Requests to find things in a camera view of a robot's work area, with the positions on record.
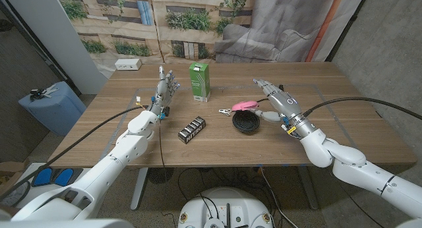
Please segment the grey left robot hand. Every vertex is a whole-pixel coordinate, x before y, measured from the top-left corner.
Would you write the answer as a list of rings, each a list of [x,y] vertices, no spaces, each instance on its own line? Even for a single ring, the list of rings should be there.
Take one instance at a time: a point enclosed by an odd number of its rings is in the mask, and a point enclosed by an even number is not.
[[[180,84],[174,80],[173,71],[170,70],[168,73],[165,73],[162,65],[159,67],[159,78],[154,99],[148,110],[162,119],[162,115],[165,115],[164,109],[170,105],[171,99],[180,87]]]

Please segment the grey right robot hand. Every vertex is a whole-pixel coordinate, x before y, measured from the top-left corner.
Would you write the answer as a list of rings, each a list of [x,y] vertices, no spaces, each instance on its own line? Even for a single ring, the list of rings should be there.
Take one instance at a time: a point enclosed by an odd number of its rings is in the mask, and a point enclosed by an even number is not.
[[[287,92],[267,80],[254,79],[253,82],[262,88],[270,104],[279,113],[284,122],[283,128],[288,134],[304,138],[317,130],[314,124],[302,114],[298,102]]]

